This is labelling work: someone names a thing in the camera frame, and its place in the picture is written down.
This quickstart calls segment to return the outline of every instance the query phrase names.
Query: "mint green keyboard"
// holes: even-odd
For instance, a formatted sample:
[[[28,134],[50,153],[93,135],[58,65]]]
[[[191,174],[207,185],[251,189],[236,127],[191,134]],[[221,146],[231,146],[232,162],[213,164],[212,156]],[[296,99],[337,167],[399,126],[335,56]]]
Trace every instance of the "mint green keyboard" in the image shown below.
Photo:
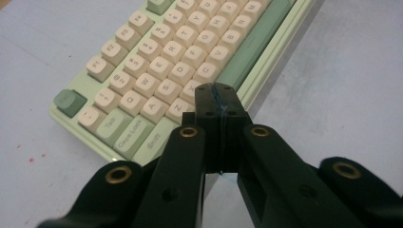
[[[163,153],[194,89],[232,86],[247,110],[315,0],[148,0],[50,106],[106,160]]]

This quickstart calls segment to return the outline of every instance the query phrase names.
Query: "cream keycap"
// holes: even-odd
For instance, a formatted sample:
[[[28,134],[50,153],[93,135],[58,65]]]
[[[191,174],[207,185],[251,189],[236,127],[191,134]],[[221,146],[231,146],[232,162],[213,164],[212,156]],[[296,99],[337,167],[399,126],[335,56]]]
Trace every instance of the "cream keycap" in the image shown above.
[[[160,85],[161,81],[157,78],[151,76],[148,73],[142,74],[134,84],[134,90],[145,96],[146,98],[150,98],[157,87]]]
[[[94,106],[87,106],[78,115],[78,124],[85,127],[91,133],[95,133],[97,127],[104,120],[106,114]]]
[[[148,38],[139,45],[137,53],[145,58],[148,62],[152,62],[155,57],[160,55],[163,47],[157,43],[157,41]]]
[[[133,77],[124,71],[119,70],[112,77],[110,77],[109,87],[120,95],[124,95],[133,87],[134,82],[135,80]]]
[[[171,105],[182,91],[182,87],[170,79],[164,79],[154,96]]]
[[[115,66],[108,63],[100,56],[92,57],[86,64],[86,70],[90,76],[103,83],[115,69]]]
[[[240,6],[233,2],[225,2],[222,4],[220,10],[217,12],[218,16],[223,16],[227,18],[229,21],[233,21],[238,14],[240,13]]]
[[[183,112],[194,112],[194,111],[195,106],[191,105],[190,103],[184,101],[181,98],[177,98],[168,108],[165,115],[175,123],[181,124]]]
[[[150,63],[138,54],[134,54],[125,60],[124,71],[135,78],[145,73]]]
[[[189,17],[198,8],[198,5],[199,3],[195,0],[178,0],[175,9]]]
[[[115,41],[107,41],[101,48],[102,57],[117,66],[127,55],[128,51]]]
[[[131,50],[140,42],[142,36],[130,26],[123,25],[115,32],[115,39],[122,47]]]
[[[122,97],[115,93],[110,88],[101,88],[101,90],[95,95],[94,103],[101,108],[104,112],[109,113],[115,107],[118,106]]]
[[[215,65],[219,70],[223,70],[231,58],[232,53],[228,48],[215,46],[205,59],[205,62]]]
[[[193,42],[198,38],[199,33],[189,26],[182,26],[178,29],[174,36],[174,41],[189,48]]]
[[[250,1],[246,3],[243,10],[240,12],[240,15],[246,15],[252,19],[254,24],[259,20],[261,15],[266,10],[266,7],[262,5],[261,2],[258,1]]]
[[[163,22],[174,30],[178,30],[186,22],[186,17],[177,9],[172,9],[165,14]]]
[[[134,117],[140,113],[146,101],[138,92],[129,90],[120,100],[119,107]]]
[[[140,35],[144,36],[154,25],[154,22],[141,11],[135,11],[128,19],[128,24]]]
[[[171,70],[168,78],[178,83],[181,86],[185,86],[187,82],[193,77],[196,69],[184,62],[178,62]]]
[[[181,61],[190,65],[193,68],[199,68],[205,57],[207,57],[207,51],[197,46],[191,46],[184,53]]]
[[[166,24],[158,24],[151,30],[151,39],[165,46],[174,37],[175,32]]]
[[[168,77],[174,65],[161,56],[157,56],[150,64],[147,73],[156,77],[160,81]]]
[[[199,4],[198,11],[204,13],[209,18],[212,18],[216,15],[220,7],[220,3],[216,0],[203,0]]]
[[[195,104],[195,89],[197,86],[200,86],[202,83],[191,79],[183,88],[180,97],[185,101]]]
[[[213,83],[221,71],[213,64],[204,62],[196,71],[193,78],[202,84]]]
[[[223,16],[214,16],[206,26],[206,30],[211,30],[218,36],[222,36],[229,28],[231,23]]]
[[[218,46],[226,47],[231,53],[235,54],[242,42],[242,36],[238,31],[227,30],[219,40]]]
[[[148,101],[144,104],[142,110],[140,111],[140,114],[142,114],[152,123],[157,124],[168,108],[168,104],[162,102],[160,99],[156,97],[150,97]]]
[[[200,11],[194,11],[190,14],[186,21],[186,25],[194,29],[196,32],[201,32],[207,26],[210,18]]]
[[[219,36],[211,30],[203,30],[198,38],[196,39],[194,45],[198,46],[204,50],[211,51],[213,47],[220,40]]]
[[[178,42],[169,41],[165,45],[165,47],[163,47],[163,52],[161,53],[161,56],[164,57],[169,62],[177,64],[181,60],[185,51],[186,48],[181,44],[179,44]]]

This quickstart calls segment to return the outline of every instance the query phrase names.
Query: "keycap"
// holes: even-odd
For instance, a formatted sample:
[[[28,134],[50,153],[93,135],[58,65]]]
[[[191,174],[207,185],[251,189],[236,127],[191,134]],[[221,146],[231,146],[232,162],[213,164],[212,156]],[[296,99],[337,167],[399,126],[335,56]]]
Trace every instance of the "keycap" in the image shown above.
[[[124,71],[135,78],[139,78],[140,75],[145,73],[150,63],[138,54],[129,56],[125,61]]]
[[[134,90],[129,90],[119,102],[119,108],[135,117],[142,110],[147,99]]]
[[[119,136],[131,122],[132,118],[121,109],[113,109],[101,122],[96,130],[96,135],[108,146],[118,140]]]
[[[149,135],[155,124],[138,115],[127,126],[113,145],[121,155],[130,160]]]
[[[148,16],[141,12],[135,11],[128,19],[128,24],[134,28],[140,35],[144,36],[154,25],[154,22]]]
[[[102,88],[94,98],[94,103],[104,112],[109,113],[116,106],[118,106],[121,96],[115,93],[110,88]]]
[[[115,67],[100,56],[92,57],[86,64],[88,74],[103,83]]]
[[[124,71],[117,71],[110,77],[109,87],[120,95],[124,95],[134,85],[135,79]]]
[[[115,41],[107,41],[101,48],[102,57],[117,66],[127,55],[128,51]]]
[[[166,117],[174,121],[176,124],[181,124],[183,112],[194,112],[194,111],[195,106],[191,105],[190,103],[184,101],[181,98],[177,98],[166,111]]]
[[[81,110],[78,123],[88,131],[95,133],[98,126],[105,119],[106,114],[94,106],[87,106]]]
[[[198,5],[198,2],[195,0],[179,0],[177,1],[175,9],[183,13],[186,17],[189,17]]]
[[[172,2],[168,0],[147,0],[147,10],[163,15],[171,4]]]
[[[148,73],[160,81],[165,79],[174,65],[161,56],[157,56],[150,64]]]
[[[157,124],[168,108],[168,104],[162,102],[160,99],[150,97],[140,111],[140,114],[142,114],[152,123]]]
[[[131,50],[139,43],[142,36],[133,28],[123,25],[115,32],[115,39],[122,47]]]
[[[198,68],[202,62],[204,62],[205,57],[207,57],[207,51],[201,49],[197,46],[191,46],[184,53],[181,61],[190,65],[193,68]]]
[[[176,41],[169,41],[165,47],[163,47],[161,56],[169,62],[176,64],[181,60],[185,51],[186,48],[184,48],[184,46],[182,46],[180,43]]]
[[[73,90],[63,89],[53,99],[53,102],[56,104],[59,110],[61,110],[68,117],[72,118],[86,103],[86,98]]]
[[[170,79],[164,79],[155,91],[155,96],[161,101],[171,105],[179,96],[182,87]]]
[[[162,46],[165,46],[166,43],[172,40],[174,35],[174,30],[166,24],[159,24],[151,31],[151,39],[157,41]]]
[[[163,22],[169,25],[172,29],[178,30],[186,22],[186,17],[181,11],[172,9],[166,13]]]
[[[146,165],[160,157],[171,131],[176,127],[178,127],[176,123],[166,117],[162,117],[142,146],[140,146],[138,152],[133,156],[132,161],[139,165]]]
[[[150,98],[154,94],[160,83],[161,81],[157,78],[148,73],[144,73],[137,79],[136,83],[134,84],[134,90],[136,90],[146,98]]]
[[[195,73],[195,68],[184,62],[178,62],[168,74],[168,78],[172,79],[172,81],[180,84],[181,86],[185,86],[187,82],[192,78]]]

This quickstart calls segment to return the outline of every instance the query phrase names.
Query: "black plastic part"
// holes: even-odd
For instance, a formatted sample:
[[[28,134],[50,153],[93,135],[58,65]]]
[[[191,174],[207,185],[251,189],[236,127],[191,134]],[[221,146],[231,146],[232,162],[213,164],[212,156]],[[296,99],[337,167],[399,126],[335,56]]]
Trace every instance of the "black plastic part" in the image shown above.
[[[207,135],[207,173],[238,172],[239,137],[252,121],[236,91],[224,84],[200,85],[195,90],[195,102],[195,124]]]
[[[202,226],[204,138],[195,125],[172,131],[131,227]]]
[[[220,168],[224,173],[237,173],[240,169],[240,137],[242,130],[252,121],[244,110],[237,92],[231,86],[214,84],[220,106]]]
[[[199,85],[195,89],[195,122],[206,135],[205,158],[207,173],[220,172],[220,107],[214,96],[212,84]]]
[[[39,228],[128,227],[156,163],[143,168],[131,161],[107,164],[92,177],[65,217],[44,221]]]
[[[326,159],[318,174],[368,227],[403,227],[401,198],[359,163]]]
[[[274,129],[243,136],[239,186],[255,227],[365,227]]]

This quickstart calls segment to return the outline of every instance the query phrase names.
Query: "green keycap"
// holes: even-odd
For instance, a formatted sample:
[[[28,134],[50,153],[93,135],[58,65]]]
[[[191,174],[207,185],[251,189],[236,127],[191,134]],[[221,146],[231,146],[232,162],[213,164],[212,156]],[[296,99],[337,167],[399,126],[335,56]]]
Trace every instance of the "green keycap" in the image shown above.
[[[132,118],[119,108],[113,109],[97,128],[96,135],[110,147],[118,140]]]
[[[171,6],[172,2],[169,0],[148,0],[147,10],[154,12],[158,15],[163,15],[166,10]]]
[[[136,116],[128,125],[113,148],[128,160],[131,160],[155,124],[141,115]]]
[[[139,165],[146,165],[161,156],[171,131],[176,127],[178,127],[176,123],[166,117],[162,117],[136,152],[132,161]]]
[[[63,89],[56,95],[53,102],[59,110],[72,118],[86,103],[86,98],[74,90]]]

